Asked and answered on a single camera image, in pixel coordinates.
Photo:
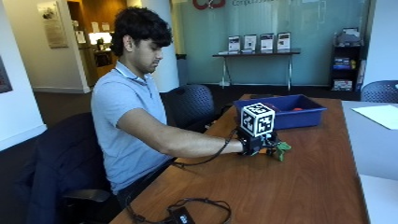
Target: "man's right arm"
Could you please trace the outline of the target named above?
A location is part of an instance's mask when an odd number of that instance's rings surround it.
[[[160,153],[180,158],[214,155],[225,144],[225,139],[194,133],[160,123],[142,109],[129,110],[117,126],[141,139]],[[241,152],[242,144],[233,139],[222,153]]]

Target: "black office chair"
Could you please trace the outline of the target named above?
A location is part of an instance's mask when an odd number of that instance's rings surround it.
[[[108,223],[121,212],[91,113],[64,119],[39,136],[16,189],[28,202],[27,223]]]
[[[213,95],[204,85],[174,88],[165,94],[164,102],[178,128],[204,133],[205,126],[217,119]]]
[[[361,91],[361,101],[398,104],[398,80],[375,81]]]

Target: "jeans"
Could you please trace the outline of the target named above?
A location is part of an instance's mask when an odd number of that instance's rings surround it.
[[[140,193],[150,185],[153,180],[160,176],[162,171],[168,168],[170,161],[166,161],[156,171],[153,171],[148,175],[142,176],[129,186],[126,186],[124,189],[118,190],[116,196],[117,196],[117,200],[120,202],[122,209],[132,203],[132,201],[137,198]]]

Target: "ear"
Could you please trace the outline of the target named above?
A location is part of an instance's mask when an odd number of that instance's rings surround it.
[[[124,48],[126,51],[133,50],[133,38],[129,35],[124,36]]]

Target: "black hair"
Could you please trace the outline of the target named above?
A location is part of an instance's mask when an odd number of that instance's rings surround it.
[[[110,49],[116,56],[124,55],[124,36],[129,35],[137,46],[141,40],[152,39],[160,48],[172,43],[172,29],[160,15],[146,7],[128,7],[114,20]]]

